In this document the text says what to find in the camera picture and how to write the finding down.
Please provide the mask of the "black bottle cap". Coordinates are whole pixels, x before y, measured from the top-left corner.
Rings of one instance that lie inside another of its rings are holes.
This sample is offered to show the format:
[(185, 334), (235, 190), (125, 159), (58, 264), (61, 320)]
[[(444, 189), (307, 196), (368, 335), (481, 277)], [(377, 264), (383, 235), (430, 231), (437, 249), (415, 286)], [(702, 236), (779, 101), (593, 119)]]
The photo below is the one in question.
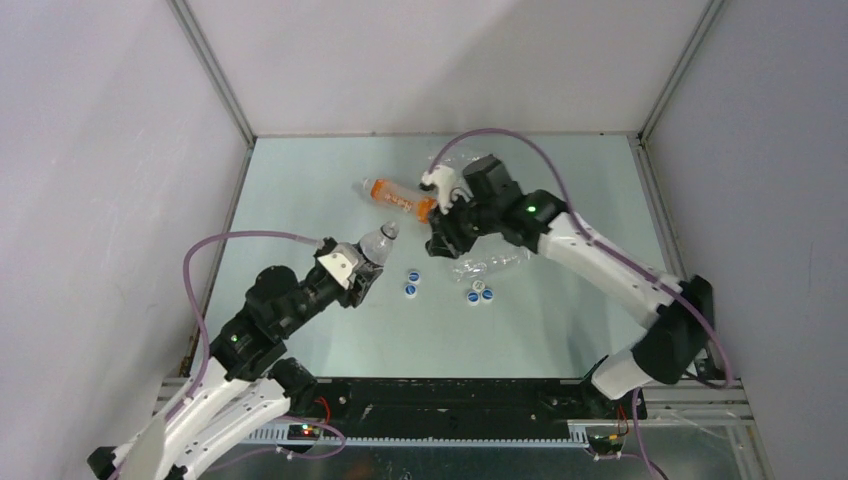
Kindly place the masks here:
[(396, 240), (399, 234), (399, 226), (395, 221), (389, 221), (381, 226), (383, 235), (391, 240)]

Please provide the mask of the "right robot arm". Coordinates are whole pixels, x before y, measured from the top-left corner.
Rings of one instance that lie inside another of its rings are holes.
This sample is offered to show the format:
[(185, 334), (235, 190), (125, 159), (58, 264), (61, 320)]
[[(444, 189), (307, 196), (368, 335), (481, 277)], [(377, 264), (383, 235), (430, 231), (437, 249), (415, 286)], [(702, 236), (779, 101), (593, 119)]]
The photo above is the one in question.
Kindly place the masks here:
[(600, 360), (584, 377), (581, 402), (591, 416), (610, 416), (623, 396), (650, 382), (676, 384), (705, 349), (714, 330), (708, 280), (681, 280), (632, 260), (566, 201), (545, 190), (523, 192), (496, 157), (475, 160), (461, 173), (438, 165), (423, 174), (421, 185), (437, 195), (427, 216), (430, 256), (458, 259), (478, 239), (499, 235), (578, 274), (644, 328), (637, 342)]

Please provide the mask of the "small clear bottle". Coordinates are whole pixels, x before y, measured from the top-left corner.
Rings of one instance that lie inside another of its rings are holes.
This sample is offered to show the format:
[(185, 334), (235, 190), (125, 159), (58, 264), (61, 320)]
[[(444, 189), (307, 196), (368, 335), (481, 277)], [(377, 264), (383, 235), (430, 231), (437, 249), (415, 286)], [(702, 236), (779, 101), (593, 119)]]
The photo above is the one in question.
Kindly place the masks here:
[(358, 245), (363, 257), (368, 262), (383, 267), (392, 253), (395, 240), (385, 237), (381, 231), (381, 226), (365, 234), (359, 240)]

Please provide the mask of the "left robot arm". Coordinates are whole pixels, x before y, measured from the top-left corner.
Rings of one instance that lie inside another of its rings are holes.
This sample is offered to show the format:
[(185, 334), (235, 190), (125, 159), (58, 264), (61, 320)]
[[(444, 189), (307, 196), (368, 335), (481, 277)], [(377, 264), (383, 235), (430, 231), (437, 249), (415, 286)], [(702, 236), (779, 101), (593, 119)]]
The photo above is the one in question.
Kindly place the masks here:
[(262, 270), (196, 375), (132, 440), (89, 455), (96, 478), (197, 479), (260, 427), (311, 412), (316, 380), (286, 357), (285, 342), (333, 304), (358, 307), (389, 255), (327, 238), (304, 278), (287, 266)]

